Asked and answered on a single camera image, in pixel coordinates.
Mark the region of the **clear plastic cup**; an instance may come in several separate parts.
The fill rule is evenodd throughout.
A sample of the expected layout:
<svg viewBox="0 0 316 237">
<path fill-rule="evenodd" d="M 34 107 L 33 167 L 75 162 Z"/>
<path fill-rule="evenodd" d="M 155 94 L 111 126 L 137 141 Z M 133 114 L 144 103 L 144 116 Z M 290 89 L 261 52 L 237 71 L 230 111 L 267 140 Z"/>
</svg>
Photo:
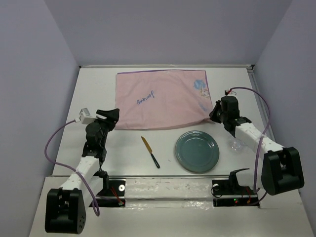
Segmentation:
<svg viewBox="0 0 316 237">
<path fill-rule="evenodd" d="M 228 140 L 228 145 L 235 152 L 241 152 L 246 147 L 243 141 L 234 137 Z"/>
</svg>

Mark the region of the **pink cloth placemat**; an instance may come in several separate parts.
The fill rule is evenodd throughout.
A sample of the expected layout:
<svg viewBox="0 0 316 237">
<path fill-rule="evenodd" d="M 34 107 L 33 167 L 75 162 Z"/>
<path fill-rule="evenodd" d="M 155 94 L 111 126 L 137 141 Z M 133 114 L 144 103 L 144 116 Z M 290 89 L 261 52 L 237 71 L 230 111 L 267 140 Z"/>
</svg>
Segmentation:
<svg viewBox="0 0 316 237">
<path fill-rule="evenodd" d="M 205 70 L 118 73 L 117 130 L 165 130 L 198 124 L 213 109 Z"/>
</svg>

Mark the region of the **teal round plate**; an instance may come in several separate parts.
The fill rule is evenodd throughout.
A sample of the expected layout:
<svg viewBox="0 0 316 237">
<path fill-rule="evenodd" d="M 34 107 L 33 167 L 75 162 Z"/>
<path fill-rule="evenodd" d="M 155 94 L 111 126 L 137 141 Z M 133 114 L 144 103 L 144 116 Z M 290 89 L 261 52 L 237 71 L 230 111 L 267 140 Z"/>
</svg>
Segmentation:
<svg viewBox="0 0 316 237">
<path fill-rule="evenodd" d="M 202 174 L 216 166 L 220 150 L 211 135 L 192 130 L 182 134 L 176 141 L 175 157 L 185 170 Z"/>
</svg>

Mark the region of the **gold knife black handle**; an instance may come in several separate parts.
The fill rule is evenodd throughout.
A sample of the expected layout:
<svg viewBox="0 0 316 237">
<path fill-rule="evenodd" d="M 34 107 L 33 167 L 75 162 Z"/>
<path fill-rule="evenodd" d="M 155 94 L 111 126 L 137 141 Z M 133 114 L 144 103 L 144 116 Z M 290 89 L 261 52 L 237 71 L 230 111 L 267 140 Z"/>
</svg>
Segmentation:
<svg viewBox="0 0 316 237">
<path fill-rule="evenodd" d="M 150 147 L 149 143 L 147 142 L 147 140 L 143 136 L 141 136 L 141 139 L 142 139 L 146 149 L 150 153 L 150 155 L 151 155 L 151 157 L 152 157 L 152 159 L 153 159 L 153 161 L 155 163 L 155 166 L 159 169 L 160 168 L 160 164 L 158 163 L 157 159 L 155 158 L 152 148 Z"/>
</svg>

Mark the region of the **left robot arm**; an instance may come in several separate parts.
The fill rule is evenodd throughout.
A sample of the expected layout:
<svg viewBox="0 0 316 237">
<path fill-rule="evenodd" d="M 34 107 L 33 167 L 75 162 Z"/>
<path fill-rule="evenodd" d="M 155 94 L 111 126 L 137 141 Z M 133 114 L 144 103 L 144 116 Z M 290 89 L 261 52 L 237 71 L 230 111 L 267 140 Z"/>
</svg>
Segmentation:
<svg viewBox="0 0 316 237">
<path fill-rule="evenodd" d="M 47 233 L 82 233 L 86 223 L 86 210 L 92 207 L 100 215 L 97 195 L 109 190 L 109 176 L 102 169 L 107 150 L 106 141 L 119 120 L 119 109 L 97 110 L 92 116 L 87 108 L 81 109 L 77 118 L 68 122 L 85 125 L 86 142 L 77 167 L 53 161 L 47 153 L 46 159 L 54 165 L 72 171 L 59 187 L 50 189 L 46 196 L 45 231 Z"/>
</svg>

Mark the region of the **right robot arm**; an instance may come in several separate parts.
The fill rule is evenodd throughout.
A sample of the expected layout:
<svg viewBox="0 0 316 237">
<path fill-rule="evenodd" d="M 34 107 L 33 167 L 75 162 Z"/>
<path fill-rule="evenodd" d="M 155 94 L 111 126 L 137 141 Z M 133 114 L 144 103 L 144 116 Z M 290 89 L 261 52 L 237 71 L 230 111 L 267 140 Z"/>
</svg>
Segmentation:
<svg viewBox="0 0 316 237">
<path fill-rule="evenodd" d="M 253 171 L 244 169 L 227 181 L 231 193 L 238 194 L 245 187 L 250 187 L 254 192 L 264 190 L 275 196 L 304 186 L 298 150 L 276 143 L 257 129 L 248 118 L 240 116 L 236 97 L 224 96 L 216 101 L 209 117 L 213 122 L 223 124 L 227 132 L 256 154 Z"/>
</svg>

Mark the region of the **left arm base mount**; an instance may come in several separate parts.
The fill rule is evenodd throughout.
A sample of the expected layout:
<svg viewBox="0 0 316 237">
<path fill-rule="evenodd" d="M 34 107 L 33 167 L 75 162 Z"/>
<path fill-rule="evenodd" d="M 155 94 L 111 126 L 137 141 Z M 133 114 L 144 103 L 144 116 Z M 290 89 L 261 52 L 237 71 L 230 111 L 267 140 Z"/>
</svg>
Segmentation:
<svg viewBox="0 0 316 237">
<path fill-rule="evenodd" d="M 95 177 L 102 179 L 103 188 L 96 195 L 99 207 L 122 208 L 125 207 L 126 181 L 123 179 L 110 179 L 106 171 L 97 171 Z"/>
</svg>

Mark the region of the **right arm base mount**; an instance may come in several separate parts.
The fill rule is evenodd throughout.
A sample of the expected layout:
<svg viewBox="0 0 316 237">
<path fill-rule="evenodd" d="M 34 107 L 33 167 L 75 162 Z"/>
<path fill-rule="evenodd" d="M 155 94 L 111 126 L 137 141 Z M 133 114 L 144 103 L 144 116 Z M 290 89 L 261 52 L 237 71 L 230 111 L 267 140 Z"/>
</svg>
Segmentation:
<svg viewBox="0 0 316 237">
<path fill-rule="evenodd" d="M 214 207 L 259 206 L 258 195 L 237 181 L 237 173 L 245 170 L 248 168 L 231 171 L 228 178 L 212 180 L 210 192 Z"/>
</svg>

